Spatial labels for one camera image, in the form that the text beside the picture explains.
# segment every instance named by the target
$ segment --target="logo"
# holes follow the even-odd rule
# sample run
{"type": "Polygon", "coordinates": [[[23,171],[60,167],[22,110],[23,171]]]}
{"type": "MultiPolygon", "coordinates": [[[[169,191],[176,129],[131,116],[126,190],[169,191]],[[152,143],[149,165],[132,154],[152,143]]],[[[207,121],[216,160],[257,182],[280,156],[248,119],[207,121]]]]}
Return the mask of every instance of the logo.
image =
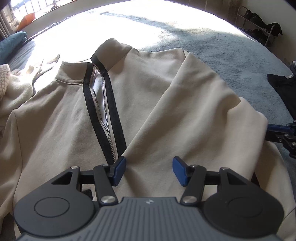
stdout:
{"type": "Polygon", "coordinates": [[[154,203],[154,201],[151,200],[151,199],[149,199],[149,200],[146,201],[146,203],[147,203],[147,204],[152,204],[152,203],[154,203]]]}

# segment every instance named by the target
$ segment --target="wall outlet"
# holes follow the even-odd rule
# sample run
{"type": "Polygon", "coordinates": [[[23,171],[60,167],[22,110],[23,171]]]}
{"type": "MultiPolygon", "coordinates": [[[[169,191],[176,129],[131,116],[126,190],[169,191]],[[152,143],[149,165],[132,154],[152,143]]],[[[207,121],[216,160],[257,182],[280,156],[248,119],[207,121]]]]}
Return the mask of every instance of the wall outlet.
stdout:
{"type": "Polygon", "coordinates": [[[288,66],[288,67],[289,67],[290,64],[291,64],[286,58],[284,58],[284,61],[283,61],[283,62],[284,62],[284,64],[285,64],[286,66],[288,66]]]}

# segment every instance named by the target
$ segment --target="window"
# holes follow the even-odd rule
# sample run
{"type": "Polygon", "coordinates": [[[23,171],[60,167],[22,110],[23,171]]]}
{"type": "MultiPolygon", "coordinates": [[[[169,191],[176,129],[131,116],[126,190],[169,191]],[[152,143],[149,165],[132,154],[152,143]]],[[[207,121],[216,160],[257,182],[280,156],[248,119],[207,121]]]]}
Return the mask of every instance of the window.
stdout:
{"type": "Polygon", "coordinates": [[[7,18],[13,21],[15,17],[23,18],[28,13],[35,13],[39,18],[51,9],[71,2],[71,0],[12,0],[8,7],[12,13],[8,13],[7,18]]]}

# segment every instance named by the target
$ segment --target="zipper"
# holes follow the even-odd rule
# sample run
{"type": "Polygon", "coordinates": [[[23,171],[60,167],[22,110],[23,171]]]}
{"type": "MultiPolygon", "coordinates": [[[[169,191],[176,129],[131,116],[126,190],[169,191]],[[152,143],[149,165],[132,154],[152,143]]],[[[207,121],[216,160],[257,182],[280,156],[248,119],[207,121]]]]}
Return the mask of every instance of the zipper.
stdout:
{"type": "MultiPolygon", "coordinates": [[[[94,96],[94,99],[95,99],[95,103],[96,103],[96,106],[97,106],[97,115],[98,115],[98,118],[99,118],[99,121],[100,121],[100,124],[102,125],[102,127],[106,130],[107,132],[107,139],[108,139],[108,142],[109,142],[109,145],[110,145],[110,148],[111,148],[111,152],[112,152],[112,157],[113,157],[113,161],[115,162],[116,161],[116,156],[115,156],[115,149],[114,149],[114,146],[113,146],[113,143],[112,143],[112,139],[111,139],[111,133],[110,133],[110,128],[109,128],[109,121],[108,121],[108,114],[107,114],[107,107],[106,107],[106,91],[105,91],[105,79],[104,77],[102,76],[101,72],[99,71],[99,69],[94,65],[94,67],[97,69],[97,71],[99,72],[101,78],[102,78],[102,89],[103,89],[103,104],[104,104],[104,112],[105,112],[105,120],[106,120],[106,124],[104,123],[103,119],[102,119],[102,115],[101,115],[101,111],[100,111],[100,106],[99,106],[99,103],[98,103],[98,99],[96,97],[96,93],[94,91],[93,88],[91,88],[92,90],[92,94],[94,96]]],[[[93,75],[92,75],[92,79],[94,79],[94,76],[96,74],[96,71],[94,71],[93,75]]]]}

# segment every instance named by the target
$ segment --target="black zipper trim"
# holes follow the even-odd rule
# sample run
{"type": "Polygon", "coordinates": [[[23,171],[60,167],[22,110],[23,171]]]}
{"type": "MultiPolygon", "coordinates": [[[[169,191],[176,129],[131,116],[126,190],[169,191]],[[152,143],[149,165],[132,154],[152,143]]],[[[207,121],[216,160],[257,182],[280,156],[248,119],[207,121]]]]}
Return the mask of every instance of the black zipper trim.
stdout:
{"type": "Polygon", "coordinates": [[[126,140],[124,138],[122,126],[120,123],[110,77],[104,65],[98,60],[97,56],[93,55],[91,57],[91,61],[98,68],[98,70],[100,71],[101,75],[104,77],[104,80],[105,80],[105,88],[106,88],[107,102],[108,102],[108,108],[109,108],[109,114],[110,114],[110,121],[111,121],[112,130],[115,138],[117,154],[118,156],[122,156],[123,152],[126,150],[126,140]]]}
{"type": "Polygon", "coordinates": [[[98,116],[96,114],[96,108],[95,108],[94,101],[92,98],[91,90],[89,88],[89,82],[90,82],[90,79],[92,76],[93,68],[94,68],[94,66],[92,63],[87,63],[86,73],[84,76],[82,88],[83,88],[87,111],[89,113],[89,117],[91,119],[91,124],[94,128],[94,132],[96,133],[96,137],[97,137],[98,142],[101,146],[101,149],[103,151],[103,154],[105,156],[107,163],[109,165],[112,165],[114,163],[113,156],[112,156],[112,150],[111,150],[109,141],[107,139],[107,136],[105,135],[103,127],[101,126],[98,116]]]}

